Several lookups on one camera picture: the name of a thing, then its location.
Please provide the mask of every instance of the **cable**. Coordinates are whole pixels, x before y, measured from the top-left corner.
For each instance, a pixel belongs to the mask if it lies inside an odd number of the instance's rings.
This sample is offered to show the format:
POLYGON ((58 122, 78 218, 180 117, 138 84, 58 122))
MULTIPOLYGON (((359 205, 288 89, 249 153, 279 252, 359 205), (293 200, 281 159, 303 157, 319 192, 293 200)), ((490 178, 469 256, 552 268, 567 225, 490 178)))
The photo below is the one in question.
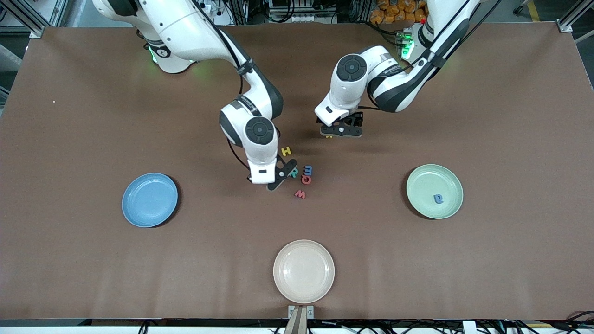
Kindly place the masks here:
POLYGON ((368 106, 358 106, 357 109, 363 109, 363 110, 381 110, 380 108, 368 107, 368 106))
POLYGON ((291 17, 293 16, 294 13, 295 13, 295 0, 291 0, 290 2, 289 2, 289 0, 287 0, 287 13, 285 14, 285 16, 282 19, 280 19, 279 21, 277 21, 268 15, 268 20, 272 21, 274 23, 285 23, 291 19, 291 17))
POLYGON ((379 32, 379 33, 384 33, 384 34, 388 34, 388 35, 394 35, 396 36, 396 33, 393 33, 392 31, 388 31, 388 30, 384 30, 382 28, 379 28, 378 26, 376 26, 375 24, 369 22, 369 21, 357 21, 355 23, 364 23, 366 24, 368 27, 372 28, 373 30, 379 32))
POLYGON ((375 329, 371 328, 371 327, 363 327, 362 329, 359 329, 359 331, 357 332, 357 334, 361 334, 361 332, 363 332, 365 329, 369 329, 370 331, 372 331, 374 334, 379 334, 375 329))
POLYGON ((229 148, 231 149, 231 152, 233 152, 233 155, 235 156, 235 159, 237 159, 237 161, 239 161, 248 171, 249 171, 249 166, 245 164, 245 162, 243 162, 239 156, 237 155, 237 153, 235 153, 235 149, 233 148, 233 145, 231 145, 231 141, 227 138, 227 144, 229 144, 229 148))
POLYGON ((0 6, 0 22, 2 22, 2 20, 4 20, 4 18, 6 17, 6 13, 8 13, 8 11, 0 6))
POLYGON ((229 4, 227 4, 227 0, 223 0, 223 4, 225 5, 225 7, 227 8, 227 10, 229 11, 229 17, 231 18, 231 15, 233 15, 233 21, 234 21, 235 24, 238 24, 238 23, 245 24, 245 21, 244 21, 243 17, 241 17, 241 15, 237 14, 234 10, 231 9, 231 7, 229 6, 229 4))
POLYGON ((373 97, 371 96, 371 92, 367 89, 367 98, 369 99, 369 101, 371 101, 371 103, 373 103, 373 105, 377 108, 377 109, 381 109, 380 106, 377 105, 377 103, 375 102, 375 100, 373 99, 373 97))
MULTIPOLYGON (((443 34, 443 32, 444 32, 444 31, 446 31, 446 30, 447 30, 447 29, 450 27, 450 25, 451 25, 451 23, 454 21, 454 19, 455 19, 455 18, 458 16, 458 14, 460 14, 460 12, 462 12, 462 10, 464 9, 464 7, 466 7, 466 5, 468 5, 468 3, 469 3, 469 2, 470 2, 470 0, 466 0, 466 1, 464 2, 464 4, 462 4, 462 6, 460 6, 460 8, 459 8, 459 9, 456 11, 456 13, 455 13, 455 14, 454 14, 454 15, 453 15, 451 18, 450 18, 450 21, 448 21, 448 23, 446 23, 446 24, 445 24, 444 28, 443 28, 443 29, 441 29, 441 31, 440 31, 440 32, 437 34, 437 36, 436 36, 436 37, 433 39, 433 41, 436 41, 436 40, 438 40, 438 39, 439 39, 439 37, 441 36, 441 34, 443 34)), ((496 6, 499 4, 499 2, 501 2, 501 0, 497 0, 497 3, 495 4, 495 6, 494 6, 494 7, 496 7, 496 6)), ((493 8, 491 8, 491 11, 489 11, 489 13, 487 13, 487 15, 485 15, 485 17, 484 17, 484 18, 481 20, 481 22, 479 22, 479 23, 478 23, 478 24, 477 24, 477 25, 476 25, 476 26, 473 28, 473 30, 476 30, 476 28, 477 28, 477 27, 478 27, 478 26, 479 26, 479 25, 480 25, 480 24, 481 24, 481 23, 482 23, 482 22, 483 22, 483 21, 486 19, 486 17, 490 15, 490 13, 492 12, 492 9, 493 9, 493 8)), ((379 29, 379 28, 377 28, 377 27, 373 26, 372 24, 367 24, 367 26, 370 26, 370 27, 371 27, 371 28, 373 28, 374 30, 377 30, 377 29, 379 29)), ((408 70, 409 68, 413 67, 413 66, 414 66, 414 65, 415 65, 415 64, 416 64, 416 63, 417 63, 419 60, 421 60, 422 58, 423 58, 423 55, 419 56, 419 57, 418 57, 418 58, 416 58, 416 59, 415 59, 413 62, 411 62, 411 63, 410 63, 410 65, 408 65, 407 67, 401 68, 400 70, 396 71, 395 73, 392 73, 392 74, 390 74, 390 77, 392 77, 392 76, 394 76, 394 75, 397 75, 397 74, 400 74, 400 73, 402 73, 402 72, 404 72, 404 71, 408 70)), ((375 102, 375 101, 374 101, 374 100, 371 98, 371 94, 370 94, 370 92, 367 92, 367 96, 369 97, 369 99, 371 100, 371 102, 372 102, 372 103, 373 103, 375 106, 377 106, 376 102, 375 102)))
POLYGON ((472 28, 472 30, 466 36, 464 36, 464 38, 460 41, 458 46, 460 46, 462 43, 464 43, 464 41, 467 40, 468 37, 470 37, 470 35, 472 35, 478 27, 481 26, 481 24, 486 20, 487 17, 489 17, 491 15, 491 13, 495 10, 495 8, 499 5, 500 2, 501 2, 501 0, 497 0, 495 5, 493 5, 493 7, 491 7, 491 9, 485 14, 485 16, 483 16, 483 18, 479 21, 479 23, 477 23, 474 26, 474 28, 472 28))
POLYGON ((578 313, 575 316, 573 316, 571 318, 568 318, 566 321, 567 322, 570 322, 570 321, 576 320, 577 318, 581 318, 583 316, 587 316, 588 314, 594 314, 594 311, 584 311, 584 312, 578 313))
POLYGON ((493 326, 493 328, 496 329, 500 334, 506 334, 506 330, 503 329, 503 324, 501 324, 501 322, 499 324, 490 320, 485 320, 485 322, 491 324, 491 326, 493 326))
POLYGON ((333 326, 337 326, 337 327, 344 328, 344 329, 348 330, 349 332, 352 332, 352 333, 355 333, 355 334, 357 333, 357 331, 356 331, 356 330, 354 330, 354 329, 352 329, 352 328, 348 328, 347 326, 345 326, 345 325, 343 325, 343 324, 337 324, 337 323, 333 323, 333 322, 327 322, 327 321, 322 321, 321 323, 323 323, 323 324, 331 324, 331 325, 333 325, 333 326))
POLYGON ((481 7, 481 3, 482 3, 482 2, 479 2, 479 4, 478 4, 478 5, 476 5, 476 8, 475 8, 475 10, 473 10, 473 11, 472 11, 472 14, 470 15, 470 18, 472 18, 472 17, 474 17, 474 16, 475 16, 475 14, 476 14, 477 10, 479 10, 479 8, 481 7))
POLYGON ((147 334, 149 332, 149 325, 150 325, 150 323, 153 323, 155 326, 157 326, 157 322, 156 321, 154 321, 154 320, 145 320, 140 325, 140 328, 138 330, 138 334, 147 334))
MULTIPOLYGON (((214 29, 214 31, 216 31, 216 33, 219 35, 219 38, 221 39, 221 41, 223 42, 223 44, 225 45, 225 47, 227 48, 227 50, 229 51, 229 53, 231 54, 231 57, 233 58, 233 61, 235 62, 235 65, 237 68, 239 68, 241 65, 239 64, 239 59, 237 59, 237 55, 235 54, 235 52, 233 51, 233 49, 231 48, 231 45, 229 44, 229 42, 227 41, 227 38, 224 37, 223 33, 220 31, 220 29, 214 24, 214 22, 212 22, 212 20, 210 19, 210 17, 208 17, 204 11, 202 10, 202 8, 200 8, 200 4, 198 3, 197 0, 192 0, 192 3, 195 5, 196 9, 200 11, 200 13, 202 13, 202 15, 207 19, 207 21, 210 23, 210 25, 212 26, 212 28, 214 29)), ((244 78, 240 75, 239 76, 239 94, 241 94, 243 92, 244 89, 244 78)), ((248 165, 246 165, 245 162, 243 162, 239 156, 237 155, 237 153, 235 153, 235 150, 233 149, 233 146, 231 145, 231 141, 227 138, 227 143, 229 144, 229 148, 231 149, 231 152, 233 152, 233 155, 235 156, 235 158, 237 158, 237 160, 249 170, 248 165)))
POLYGON ((481 328, 483 328, 484 330, 486 330, 486 333, 487 334, 492 334, 491 331, 482 322, 476 321, 476 324, 478 324, 481 328))

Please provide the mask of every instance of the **metal frame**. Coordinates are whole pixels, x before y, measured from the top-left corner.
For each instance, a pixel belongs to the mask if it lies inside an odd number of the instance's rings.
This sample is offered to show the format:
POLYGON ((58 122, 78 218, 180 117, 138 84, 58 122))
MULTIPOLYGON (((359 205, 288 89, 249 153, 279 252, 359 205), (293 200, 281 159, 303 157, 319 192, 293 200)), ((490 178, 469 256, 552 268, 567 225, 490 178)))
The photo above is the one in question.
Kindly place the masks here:
POLYGON ((307 313, 306 306, 299 305, 294 307, 293 311, 290 313, 289 322, 287 323, 284 333, 307 334, 307 313))
POLYGON ((232 11, 235 13, 233 17, 233 21, 235 22, 236 26, 245 26, 248 24, 248 20, 245 18, 245 11, 244 11, 244 4, 247 1, 244 0, 229 0, 229 6, 231 7, 232 11))
MULTIPOLYGON (((37 15, 39 17, 41 17, 43 19, 43 21, 45 21, 47 24, 45 24, 46 26, 54 26, 54 27, 58 27, 60 26, 60 23, 62 22, 62 20, 64 19, 64 15, 66 13, 66 8, 68 6, 68 4, 70 3, 71 0, 56 0, 56 4, 54 5, 53 11, 52 11, 52 15, 49 18, 49 20, 45 19, 41 13, 39 13, 33 6, 31 6, 27 1, 25 0, 0 0, 0 3, 4 6, 7 7, 8 3, 14 3, 17 4, 18 8, 21 7, 30 7, 29 9, 34 11, 35 13, 37 13, 37 15)), ((32 31, 28 25, 25 24, 25 22, 21 19, 21 17, 17 14, 15 14, 13 11, 9 10, 7 8, 7 10, 18 20, 21 22, 21 24, 23 26, 18 26, 18 27, 0 27, 0 33, 28 33, 30 31, 32 31)))
POLYGON ((557 20, 557 28, 559 28, 559 32, 572 32, 573 29, 571 28, 571 25, 574 24, 593 4, 594 0, 580 0, 576 2, 565 15, 557 20))
POLYGON ((355 0, 351 4, 358 3, 357 18, 361 21, 369 21, 371 12, 375 9, 377 3, 375 0, 355 0))
POLYGON ((8 100, 8 95, 10 91, 2 86, 0 86, 0 116, 4 112, 4 106, 6 105, 6 101, 8 100))
POLYGON ((578 44, 582 40, 588 39, 588 38, 590 38, 592 36, 594 36, 594 30, 591 30, 590 32, 585 33, 582 37, 576 39, 576 44, 578 44))
POLYGON ((16 72, 21 67, 22 59, 0 44, 0 72, 16 72))
MULTIPOLYGON (((294 15, 306 14, 316 17, 331 17, 336 12, 334 7, 315 9, 313 7, 314 0, 287 0, 287 2, 291 3, 291 8, 295 6, 294 15)), ((275 5, 273 0, 268 0, 268 7, 269 16, 275 20, 279 20, 287 14, 287 6, 275 5)))
POLYGON ((41 38, 43 29, 51 25, 25 0, 0 0, 0 4, 27 29, 31 30, 31 38, 41 38))

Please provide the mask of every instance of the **blue plate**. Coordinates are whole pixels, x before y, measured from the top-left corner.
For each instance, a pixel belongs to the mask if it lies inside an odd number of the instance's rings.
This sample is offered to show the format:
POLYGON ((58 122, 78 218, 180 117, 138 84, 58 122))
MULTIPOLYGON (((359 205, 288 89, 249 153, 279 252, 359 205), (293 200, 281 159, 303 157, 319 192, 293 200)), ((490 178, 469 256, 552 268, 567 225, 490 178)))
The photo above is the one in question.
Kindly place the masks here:
POLYGON ((178 204, 178 189, 167 175, 149 173, 135 179, 122 198, 124 217, 138 227, 157 226, 178 204))

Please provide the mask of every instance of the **green indicator light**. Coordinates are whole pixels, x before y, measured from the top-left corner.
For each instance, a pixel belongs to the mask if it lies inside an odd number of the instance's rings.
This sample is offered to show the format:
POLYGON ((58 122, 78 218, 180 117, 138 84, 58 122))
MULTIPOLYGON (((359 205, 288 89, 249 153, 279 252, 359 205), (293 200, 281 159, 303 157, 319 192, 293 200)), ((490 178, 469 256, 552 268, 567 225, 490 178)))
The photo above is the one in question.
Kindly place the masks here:
POLYGON ((402 58, 408 60, 410 58, 412 49, 414 49, 414 48, 415 48, 415 41, 411 40, 410 43, 408 43, 408 45, 406 45, 404 48, 402 48, 402 58))
POLYGON ((156 64, 157 63, 157 58, 155 58, 153 50, 150 48, 150 46, 148 47, 148 50, 150 51, 150 55, 153 57, 153 62, 156 64))

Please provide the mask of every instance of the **orange bag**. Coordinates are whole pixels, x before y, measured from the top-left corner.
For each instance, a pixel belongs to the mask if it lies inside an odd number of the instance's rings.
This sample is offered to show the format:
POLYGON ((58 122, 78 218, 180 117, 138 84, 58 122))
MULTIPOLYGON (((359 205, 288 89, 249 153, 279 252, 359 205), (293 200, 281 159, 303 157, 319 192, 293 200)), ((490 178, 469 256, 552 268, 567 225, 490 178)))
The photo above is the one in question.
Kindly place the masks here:
POLYGON ((405 12, 414 12, 416 9, 415 0, 398 0, 398 9, 405 12))
POLYGON ((377 6, 381 10, 385 10, 390 5, 390 0, 377 0, 377 6))
POLYGON ((374 24, 380 24, 384 20, 384 11, 374 10, 371 12, 371 17, 369 18, 369 22, 374 24))
POLYGON ((386 9, 386 15, 387 16, 396 16, 396 14, 398 14, 400 10, 398 10, 398 6, 396 5, 391 5, 388 6, 388 8, 386 9))
POLYGON ((421 22, 423 19, 427 19, 425 16, 425 11, 422 9, 418 9, 415 11, 415 22, 421 22))
POLYGON ((394 17, 394 21, 402 21, 405 19, 405 11, 399 11, 394 17))

